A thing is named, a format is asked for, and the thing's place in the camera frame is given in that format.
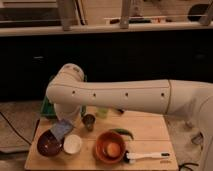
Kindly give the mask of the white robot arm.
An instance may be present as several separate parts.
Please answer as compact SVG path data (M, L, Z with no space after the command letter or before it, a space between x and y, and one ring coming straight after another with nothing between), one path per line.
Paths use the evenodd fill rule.
M49 82L46 96L57 113L100 106L188 119L204 137L197 171L213 171L213 83L168 79L86 82L82 69L68 63Z

